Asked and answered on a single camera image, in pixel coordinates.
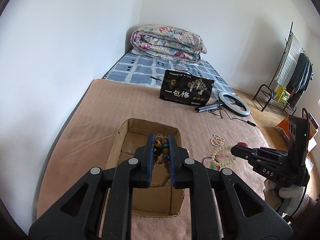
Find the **blue bangle with red string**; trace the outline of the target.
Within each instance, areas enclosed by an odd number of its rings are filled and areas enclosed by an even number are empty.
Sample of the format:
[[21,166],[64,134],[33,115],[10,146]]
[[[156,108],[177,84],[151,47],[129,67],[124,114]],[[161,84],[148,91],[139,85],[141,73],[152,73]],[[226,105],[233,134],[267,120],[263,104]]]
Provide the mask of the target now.
[[218,154],[215,156],[208,156],[202,159],[202,163],[205,167],[211,170],[219,171],[221,168],[226,167],[226,164],[222,162],[223,154]]

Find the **red strap wristwatch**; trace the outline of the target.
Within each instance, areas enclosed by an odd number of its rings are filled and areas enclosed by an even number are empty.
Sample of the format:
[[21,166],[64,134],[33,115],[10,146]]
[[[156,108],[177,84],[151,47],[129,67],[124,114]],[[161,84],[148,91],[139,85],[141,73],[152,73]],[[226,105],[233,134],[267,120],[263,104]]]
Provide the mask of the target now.
[[237,145],[242,147],[248,147],[248,145],[245,142],[238,142]]

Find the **orange covered low table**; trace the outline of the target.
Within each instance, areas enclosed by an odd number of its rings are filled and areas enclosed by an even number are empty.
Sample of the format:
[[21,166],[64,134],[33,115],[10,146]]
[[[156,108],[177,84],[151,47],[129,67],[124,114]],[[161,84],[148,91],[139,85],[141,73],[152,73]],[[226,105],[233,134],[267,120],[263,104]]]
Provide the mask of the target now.
[[[289,119],[283,119],[279,124],[277,124],[276,128],[283,134],[283,137],[289,141]],[[317,142],[315,137],[308,142],[308,153],[310,153],[317,146]]]

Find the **stacked boxes on table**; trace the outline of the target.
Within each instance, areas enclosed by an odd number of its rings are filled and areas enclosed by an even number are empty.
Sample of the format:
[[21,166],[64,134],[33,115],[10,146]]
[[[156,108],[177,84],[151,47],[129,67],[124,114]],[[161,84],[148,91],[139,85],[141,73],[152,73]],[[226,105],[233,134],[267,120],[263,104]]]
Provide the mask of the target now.
[[313,114],[311,112],[308,113],[309,116],[309,139],[311,140],[312,138],[315,137],[315,135],[318,133],[319,131],[319,123],[317,122],[317,120],[315,119],[315,117],[313,116]]

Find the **pink bed blanket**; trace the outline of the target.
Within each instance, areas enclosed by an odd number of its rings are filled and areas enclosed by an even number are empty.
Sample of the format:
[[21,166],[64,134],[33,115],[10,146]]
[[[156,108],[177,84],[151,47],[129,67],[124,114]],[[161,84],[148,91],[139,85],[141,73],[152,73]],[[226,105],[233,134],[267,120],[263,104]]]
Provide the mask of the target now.
[[52,151],[40,188],[38,216],[91,168],[106,166],[114,137],[130,118],[177,128],[182,146],[199,161],[213,153],[211,139],[216,134],[227,145],[245,142],[251,148],[267,146],[259,129],[161,100],[157,89],[95,80]]

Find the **black folded tripod stand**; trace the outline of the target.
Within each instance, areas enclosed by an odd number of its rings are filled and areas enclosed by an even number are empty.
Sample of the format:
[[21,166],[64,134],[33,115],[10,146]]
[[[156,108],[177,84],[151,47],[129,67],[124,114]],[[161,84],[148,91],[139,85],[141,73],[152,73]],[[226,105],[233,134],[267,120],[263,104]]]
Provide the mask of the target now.
[[197,113],[201,113],[201,112],[208,112],[208,111],[213,111],[216,109],[220,109],[223,106],[223,103],[220,102],[216,102],[216,103],[212,103],[210,105],[205,105],[202,107],[196,107],[195,111],[197,111]]

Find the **open cardboard box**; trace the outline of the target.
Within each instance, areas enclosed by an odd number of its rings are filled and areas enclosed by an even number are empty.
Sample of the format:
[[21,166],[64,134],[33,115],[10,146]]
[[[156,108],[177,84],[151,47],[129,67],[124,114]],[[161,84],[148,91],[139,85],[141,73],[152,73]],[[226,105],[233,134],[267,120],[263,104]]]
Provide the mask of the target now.
[[106,168],[114,168],[131,158],[139,160],[142,185],[133,189],[132,214],[139,217],[175,217],[182,207],[184,190],[171,185],[169,162],[162,162],[163,148],[159,138],[173,135],[176,145],[182,146],[178,128],[143,119],[127,119],[116,133]]

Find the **black plum snack bag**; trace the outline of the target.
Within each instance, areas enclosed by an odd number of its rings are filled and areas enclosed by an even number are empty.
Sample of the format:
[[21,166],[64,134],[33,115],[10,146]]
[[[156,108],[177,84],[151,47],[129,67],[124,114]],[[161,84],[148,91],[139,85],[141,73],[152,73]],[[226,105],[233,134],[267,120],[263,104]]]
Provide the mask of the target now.
[[159,98],[189,106],[205,106],[210,100],[214,80],[187,72],[166,70]]

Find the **yellow green box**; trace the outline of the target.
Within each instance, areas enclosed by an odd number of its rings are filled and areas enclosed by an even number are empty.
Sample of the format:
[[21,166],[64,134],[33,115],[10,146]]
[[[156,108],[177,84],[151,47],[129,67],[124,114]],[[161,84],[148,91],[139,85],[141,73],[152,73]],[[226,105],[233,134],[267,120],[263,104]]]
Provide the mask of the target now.
[[291,94],[284,87],[278,86],[276,89],[276,97],[274,100],[282,105],[285,105],[290,96]]

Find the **blue checked bed sheet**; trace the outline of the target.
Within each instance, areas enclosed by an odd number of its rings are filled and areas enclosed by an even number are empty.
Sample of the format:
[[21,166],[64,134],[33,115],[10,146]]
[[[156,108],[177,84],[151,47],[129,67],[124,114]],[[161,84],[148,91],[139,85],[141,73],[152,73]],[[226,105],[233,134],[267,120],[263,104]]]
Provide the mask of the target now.
[[217,98],[218,94],[222,91],[234,92],[217,70],[207,61],[202,60],[196,63],[172,61],[136,55],[130,51],[115,63],[103,76],[103,79],[160,89],[164,73],[167,69],[214,80],[212,98]]

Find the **black clothes rack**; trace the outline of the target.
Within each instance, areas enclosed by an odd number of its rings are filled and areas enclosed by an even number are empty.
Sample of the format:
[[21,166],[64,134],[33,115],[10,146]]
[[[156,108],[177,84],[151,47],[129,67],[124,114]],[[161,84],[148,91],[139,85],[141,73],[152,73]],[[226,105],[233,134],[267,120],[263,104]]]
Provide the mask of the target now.
[[294,115],[313,76],[313,64],[290,30],[284,52],[270,83],[263,83],[253,100],[258,103],[262,112],[268,110],[281,115]]

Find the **dark hanging clothes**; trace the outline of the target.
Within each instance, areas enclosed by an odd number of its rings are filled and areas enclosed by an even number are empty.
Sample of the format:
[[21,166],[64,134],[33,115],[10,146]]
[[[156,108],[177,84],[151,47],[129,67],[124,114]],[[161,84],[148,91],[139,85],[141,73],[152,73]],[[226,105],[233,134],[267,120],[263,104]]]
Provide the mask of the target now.
[[286,91],[290,93],[289,106],[296,108],[304,92],[313,79],[313,67],[306,53],[301,53],[295,70],[287,84]]

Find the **folded floral quilt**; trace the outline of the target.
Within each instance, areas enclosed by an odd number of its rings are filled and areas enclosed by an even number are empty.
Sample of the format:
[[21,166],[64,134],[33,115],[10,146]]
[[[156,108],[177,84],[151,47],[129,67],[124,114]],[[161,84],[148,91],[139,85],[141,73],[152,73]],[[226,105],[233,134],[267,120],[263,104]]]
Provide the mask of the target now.
[[174,61],[199,62],[207,53],[203,39],[196,33],[160,24],[138,27],[130,43],[135,54]]

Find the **striped hanging cloth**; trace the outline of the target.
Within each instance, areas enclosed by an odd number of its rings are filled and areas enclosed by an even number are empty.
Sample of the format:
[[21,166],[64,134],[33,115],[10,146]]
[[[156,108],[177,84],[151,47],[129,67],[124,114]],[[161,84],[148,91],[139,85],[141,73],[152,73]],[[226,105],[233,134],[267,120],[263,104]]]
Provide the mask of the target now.
[[284,56],[281,59],[279,69],[277,70],[276,77],[274,78],[279,86],[286,87],[289,83],[302,51],[302,45],[294,33],[290,33],[289,40],[284,51]]

